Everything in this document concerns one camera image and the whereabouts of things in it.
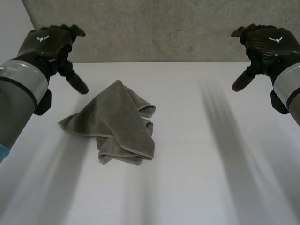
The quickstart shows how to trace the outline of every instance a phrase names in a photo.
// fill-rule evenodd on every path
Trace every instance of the blue part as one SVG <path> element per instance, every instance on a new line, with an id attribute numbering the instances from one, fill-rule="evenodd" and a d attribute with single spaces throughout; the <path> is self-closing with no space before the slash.
<path id="1" fill-rule="evenodd" d="M 9 149 L 0 143 L 0 163 L 3 161 L 3 159 L 9 155 Z"/>

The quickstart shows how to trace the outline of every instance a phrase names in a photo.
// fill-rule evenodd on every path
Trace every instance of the white logo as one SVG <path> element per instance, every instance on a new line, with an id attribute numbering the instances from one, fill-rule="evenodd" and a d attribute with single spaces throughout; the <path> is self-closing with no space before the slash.
<path id="1" fill-rule="evenodd" d="M 283 37 L 281 37 L 280 39 L 272 39 L 272 38 L 269 38 L 270 40 L 272 41 L 277 41 L 278 43 L 282 40 Z"/>
<path id="2" fill-rule="evenodd" d="M 46 40 L 46 39 L 49 38 L 49 37 L 50 37 L 49 35 L 46 36 L 46 37 L 38 37 L 38 36 L 37 36 L 37 40 L 39 40 L 39 42 L 42 42 L 42 41 Z"/>

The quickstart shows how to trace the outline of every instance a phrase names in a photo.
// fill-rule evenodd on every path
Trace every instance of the black band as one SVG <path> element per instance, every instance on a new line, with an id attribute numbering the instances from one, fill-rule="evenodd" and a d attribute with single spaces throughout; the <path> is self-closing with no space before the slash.
<path id="1" fill-rule="evenodd" d="M 34 104 L 34 108 L 36 109 L 37 107 L 37 99 L 36 97 L 34 96 L 34 94 L 28 89 L 26 88 L 23 84 L 19 83 L 18 81 L 15 81 L 15 80 L 12 80 L 12 79 L 9 79 L 7 77 L 3 77 L 3 76 L 0 76 L 0 81 L 6 81 L 6 82 L 9 82 L 9 83 L 12 83 L 14 84 L 15 86 L 18 86 L 19 88 L 21 88 L 23 91 L 25 91 L 32 99 L 33 101 L 33 104 Z"/>
<path id="2" fill-rule="evenodd" d="M 300 93 L 300 88 L 297 88 L 296 90 L 294 90 L 294 92 L 289 96 L 289 98 L 286 101 L 286 108 L 288 109 L 290 106 L 290 103 L 292 102 L 292 100 L 294 99 L 294 97 L 296 97 L 298 94 Z"/>

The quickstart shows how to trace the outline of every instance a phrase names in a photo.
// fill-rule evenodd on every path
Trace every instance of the white wall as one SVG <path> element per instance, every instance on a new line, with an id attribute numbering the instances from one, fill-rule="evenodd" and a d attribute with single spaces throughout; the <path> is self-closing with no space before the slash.
<path id="1" fill-rule="evenodd" d="M 17 56 L 33 25 L 21 0 L 0 1 L 0 64 Z"/>
<path id="2" fill-rule="evenodd" d="M 267 77 L 231 90 L 247 65 L 75 64 L 85 96 L 53 77 L 52 108 L 0 165 L 0 225 L 299 224 L 299 127 L 272 109 Z M 157 107 L 141 166 L 101 165 L 93 138 L 57 125 L 117 79 Z"/>

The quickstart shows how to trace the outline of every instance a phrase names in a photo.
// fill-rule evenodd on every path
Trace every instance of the gray towel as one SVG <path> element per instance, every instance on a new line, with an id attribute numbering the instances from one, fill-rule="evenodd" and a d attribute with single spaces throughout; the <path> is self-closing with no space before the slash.
<path id="1" fill-rule="evenodd" d="M 102 164 L 117 159 L 140 165 L 154 156 L 153 123 L 141 116 L 150 118 L 154 112 L 155 106 L 116 81 L 59 125 L 74 135 L 97 137 Z"/>

